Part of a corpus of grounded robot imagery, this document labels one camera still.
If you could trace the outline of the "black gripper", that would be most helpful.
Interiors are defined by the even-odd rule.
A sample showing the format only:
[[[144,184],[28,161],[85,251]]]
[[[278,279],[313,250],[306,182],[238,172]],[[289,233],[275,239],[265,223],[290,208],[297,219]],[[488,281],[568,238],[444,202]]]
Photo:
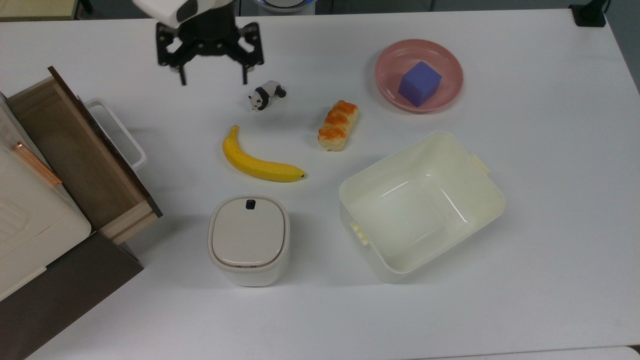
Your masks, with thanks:
[[[182,4],[176,12],[178,30],[157,22],[155,41],[157,62],[178,73],[187,85],[185,66],[196,55],[227,55],[241,66],[242,84],[249,83],[249,72],[265,63],[261,29],[257,22],[238,28],[235,4]],[[169,47],[177,38],[181,44],[173,52]]]

